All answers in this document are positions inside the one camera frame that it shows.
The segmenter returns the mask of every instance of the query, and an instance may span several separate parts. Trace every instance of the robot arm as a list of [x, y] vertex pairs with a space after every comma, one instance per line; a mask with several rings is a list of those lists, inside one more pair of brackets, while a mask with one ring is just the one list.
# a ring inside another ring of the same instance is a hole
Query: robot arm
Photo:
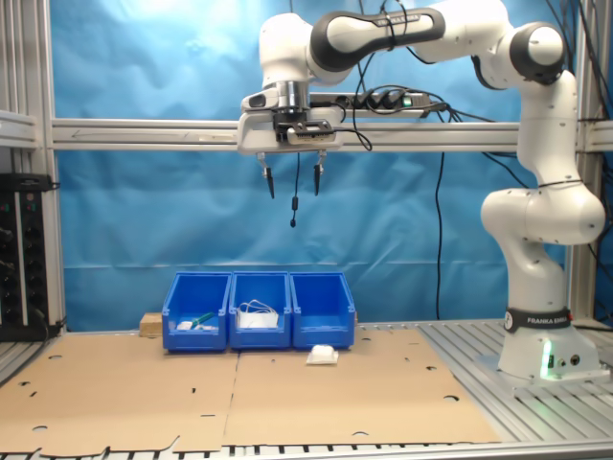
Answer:
[[[524, 380], [598, 373], [594, 345], [570, 327], [563, 271], [543, 248], [591, 242], [604, 226], [602, 204], [577, 171], [577, 86], [562, 69], [564, 45], [551, 25], [514, 28], [500, 0], [447, 0], [373, 16], [333, 12], [312, 28], [296, 14], [275, 16], [261, 29], [264, 89], [242, 102], [238, 150], [263, 163], [266, 151], [340, 148], [339, 110], [311, 108], [308, 85], [336, 84], [366, 55], [399, 45], [427, 62], [471, 56], [481, 84], [521, 94], [517, 157], [539, 187], [494, 192], [482, 207], [509, 269], [499, 367]], [[543, 372], [552, 346], [559, 365], [548, 360]]]

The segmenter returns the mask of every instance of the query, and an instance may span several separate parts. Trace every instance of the wire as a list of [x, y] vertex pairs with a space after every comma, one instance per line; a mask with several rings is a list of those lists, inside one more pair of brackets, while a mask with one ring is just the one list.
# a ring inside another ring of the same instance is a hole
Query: wire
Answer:
[[482, 151], [481, 152], [486, 158], [490, 159], [491, 161], [493, 161], [494, 163], [497, 163], [498, 165], [502, 166], [505, 170], [507, 170], [509, 172], [509, 174], [512, 176], [513, 179], [515, 179], [517, 181], [517, 183], [519, 185], [521, 185], [524, 189], [529, 189], [530, 187], [528, 187], [524, 182], [522, 182], [522, 180], [517, 177], [515, 175], [515, 173], [511, 170], [511, 168], [509, 168], [507, 165], [505, 165], [503, 162], [498, 161], [496, 158], [494, 158], [493, 156], [491, 156], [489, 153], [487, 153], [486, 151]]
[[341, 110], [343, 110], [343, 118], [341, 119], [341, 123], [343, 123], [345, 119], [347, 118], [347, 108], [345, 108], [345, 106], [342, 105], [341, 103], [329, 103], [329, 104], [336, 105], [337, 107], [340, 107]]
[[599, 98], [602, 104], [602, 111], [604, 112], [606, 118], [610, 118], [609, 111], [606, 105], [606, 101], [604, 95], [602, 93], [602, 86], [606, 91], [606, 97], [608, 99], [609, 104], [613, 105], [613, 98], [611, 98], [611, 93], [609, 91], [608, 83], [606, 82], [606, 78], [602, 74], [602, 69], [598, 60], [598, 55], [594, 51], [594, 44], [592, 43], [592, 37], [590, 36], [590, 28], [587, 24], [587, 19], [585, 17], [585, 10], [583, 9], [583, 5], [581, 2], [578, 2], [578, 11], [581, 20], [581, 25], [583, 26], [583, 31], [585, 35], [585, 46], [587, 48], [587, 53], [590, 58], [590, 62], [592, 64], [592, 71], [594, 72], [594, 76], [596, 77], [597, 82], [601, 82], [602, 85], [597, 84], [596, 89], [599, 93]]
[[[460, 112], [459, 110], [453, 110], [450, 111], [451, 113], [451, 118], [459, 123], [462, 123], [464, 120], [462, 119], [462, 117], [460, 117], [459, 113], [462, 113], [464, 115], [464, 112]], [[497, 165], [502, 166], [505, 170], [507, 170], [509, 172], [509, 174], [512, 176], [513, 179], [515, 179], [517, 181], [517, 183], [519, 185], [521, 185], [524, 189], [529, 189], [530, 187], [528, 187], [519, 177], [517, 177], [517, 175], [515, 175], [515, 173], [511, 170], [511, 168], [509, 168], [507, 165], [505, 165], [503, 162], [497, 160], [496, 158], [494, 158], [492, 155], [493, 153], [491, 152], [486, 152], [486, 151], [482, 151], [481, 152], [487, 159], [493, 161], [494, 163], [496, 163]], [[510, 156], [504, 153], [496, 153], [496, 156], [500, 156], [503, 158], [516, 158], [515, 156]]]
[[[362, 15], [364, 15], [364, 4], [362, 3], [362, 0], [359, 0], [360, 2], [360, 12], [362, 13]], [[360, 77], [364, 75], [364, 72], [362, 72], [362, 64], [360, 64], [359, 62], [357, 63], [357, 72], [359, 73]], [[364, 83], [364, 79], [362, 78], [362, 91], [366, 92], [366, 83]]]
[[294, 197], [291, 199], [291, 209], [294, 212], [289, 225], [296, 226], [296, 211], [298, 211], [298, 178], [300, 177], [300, 152], [296, 153], [296, 184], [294, 187]]
[[441, 255], [443, 254], [443, 215], [441, 214], [441, 204], [439, 202], [439, 190], [443, 181], [444, 169], [444, 151], [441, 152], [441, 168], [439, 169], [439, 179], [437, 180], [437, 188], [434, 192], [434, 201], [437, 205], [437, 214], [439, 215], [439, 250], [437, 252], [437, 298], [436, 312], [437, 319], [441, 319]]
[[360, 143], [362, 144], [362, 146], [364, 146], [364, 149], [366, 149], [367, 151], [373, 150], [373, 143], [371, 142], [371, 140], [368, 137], [366, 137], [364, 134], [362, 134], [360, 131], [358, 131], [357, 129], [351, 129], [350, 127], [338, 127], [334, 131], [335, 132], [338, 132], [338, 131], [352, 132], [360, 140]]
[[[367, 151], [371, 151], [373, 149], [373, 143], [370, 141], [368, 137], [366, 137], [364, 134], [359, 132], [359, 130], [357, 129], [357, 122], [355, 121], [355, 106], [357, 105], [357, 95], [359, 94], [359, 91], [360, 91], [360, 84], [364, 83], [364, 76], [366, 75], [368, 66], [371, 65], [371, 61], [373, 60], [374, 57], [375, 57], [375, 53], [372, 53], [366, 60], [366, 65], [364, 66], [364, 70], [360, 71], [360, 80], [357, 83], [357, 87], [355, 88], [355, 94], [353, 96], [353, 104], [352, 104], [352, 118], [353, 118], [352, 120], [353, 121], [353, 131], [352, 132], [354, 132], [357, 135], [357, 138], [360, 140], [362, 147], [366, 149]], [[338, 128], [336, 130], [348, 130], [348, 128]]]
[[421, 62], [422, 64], [425, 64], [425, 65], [431, 65], [431, 64], [433, 64], [433, 63], [434, 63], [434, 62], [428, 62], [427, 60], [423, 60], [423, 59], [422, 59], [421, 57], [419, 57], [419, 56], [418, 56], [418, 54], [417, 54], [415, 51], [413, 51], [413, 50], [412, 50], [410, 47], [408, 47], [408, 46], [407, 46], [407, 47], [406, 47], [406, 49], [407, 49], [407, 51], [408, 51], [409, 53], [411, 53], [411, 54], [413, 55], [413, 58], [417, 59], [417, 60], [418, 60], [419, 62]]
[[601, 262], [601, 259], [598, 257], [598, 255], [594, 251], [592, 244], [588, 244], [587, 247], [590, 249], [590, 252], [592, 253], [592, 256], [594, 256], [594, 259], [596, 259], [596, 264], [602, 270], [602, 273], [604, 273], [604, 275], [606, 275], [606, 277], [609, 279], [611, 284], [613, 284], [613, 276], [611, 276], [611, 273], [609, 273], [609, 270], [607, 270], [606, 266], [604, 266], [604, 264]]
[[475, 120], [481, 120], [483, 122], [488, 123], [495, 123], [494, 120], [491, 120], [490, 118], [480, 117], [479, 115], [472, 115], [471, 113], [463, 112], [462, 110], [458, 110], [457, 108], [451, 108], [450, 110], [456, 114], [464, 115], [468, 118], [474, 118]]
[[575, 329], [582, 329], [584, 331], [596, 331], [598, 333], [613, 333], [613, 329], [597, 328], [595, 326], [575, 326]]
[[560, 31], [562, 33], [562, 38], [564, 38], [564, 44], [566, 45], [566, 58], [568, 59], [568, 62], [566, 63], [566, 67], [572, 72], [572, 69], [573, 69], [573, 56], [571, 55], [571, 46], [570, 46], [570, 44], [568, 42], [568, 36], [566, 36], [566, 29], [562, 25], [562, 21], [560, 21], [559, 17], [557, 16], [556, 10], [552, 6], [550, 0], [545, 0], [545, 1], [547, 2], [547, 5], [549, 6], [549, 9], [554, 14], [554, 18], [556, 19], [556, 23], [559, 26]]

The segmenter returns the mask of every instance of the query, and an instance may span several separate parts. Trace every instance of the cardboard floor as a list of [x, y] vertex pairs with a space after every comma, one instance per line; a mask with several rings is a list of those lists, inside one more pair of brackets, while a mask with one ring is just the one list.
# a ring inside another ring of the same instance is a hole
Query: cardboard floor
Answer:
[[0, 451], [218, 450], [236, 354], [167, 355], [162, 338], [67, 335], [0, 388]]
[[68, 335], [0, 388], [0, 451], [486, 443], [498, 437], [416, 331], [359, 331], [336, 366], [298, 352], [168, 355]]
[[224, 445], [499, 441], [417, 331], [358, 331], [336, 366], [306, 358], [240, 355]]

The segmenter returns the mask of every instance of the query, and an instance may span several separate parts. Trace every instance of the blue backdrop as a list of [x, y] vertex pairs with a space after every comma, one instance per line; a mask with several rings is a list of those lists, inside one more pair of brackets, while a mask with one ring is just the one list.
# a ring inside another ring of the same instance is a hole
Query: blue backdrop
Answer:
[[[366, 12], [380, 2], [366, 1]], [[405, 1], [406, 7], [431, 2]], [[294, 0], [313, 23], [358, 11], [357, 0]], [[553, 22], [545, 2], [508, 0], [511, 22]], [[395, 2], [388, 7], [397, 8]], [[52, 0], [58, 117], [236, 120], [261, 89], [258, 35], [288, 1]], [[427, 66], [405, 50], [378, 53], [366, 84], [430, 90], [497, 121], [519, 117], [514, 90], [489, 91], [468, 57]], [[354, 91], [353, 72], [338, 89]], [[361, 321], [433, 319], [439, 153], [331, 153], [320, 195], [303, 155], [298, 225], [289, 226], [296, 155], [270, 158], [270, 199], [255, 159], [236, 152], [61, 151], [68, 326], [132, 329], [158, 311], [177, 270], [342, 270]], [[519, 177], [532, 175], [505, 160]], [[501, 317], [507, 273], [484, 230], [491, 191], [515, 187], [480, 153], [445, 161], [441, 312]], [[563, 248], [555, 248], [563, 258]]]

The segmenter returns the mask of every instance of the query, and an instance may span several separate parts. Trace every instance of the blue plastic bin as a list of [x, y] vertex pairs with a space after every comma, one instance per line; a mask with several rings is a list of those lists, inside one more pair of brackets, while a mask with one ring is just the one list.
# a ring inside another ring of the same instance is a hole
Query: blue plastic bin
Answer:
[[[288, 273], [238, 271], [232, 278], [228, 313], [230, 346], [235, 350], [289, 348], [291, 346], [291, 301]], [[272, 307], [279, 314], [276, 328], [238, 327], [238, 307], [243, 302], [250, 302], [254, 299]]]
[[[232, 273], [181, 271], [176, 274], [162, 309], [162, 338], [169, 352], [222, 351], [228, 343], [226, 311]], [[202, 323], [210, 331], [177, 331], [182, 321], [193, 321], [205, 313], [215, 315]]]
[[353, 345], [355, 305], [343, 273], [290, 273], [294, 347]]

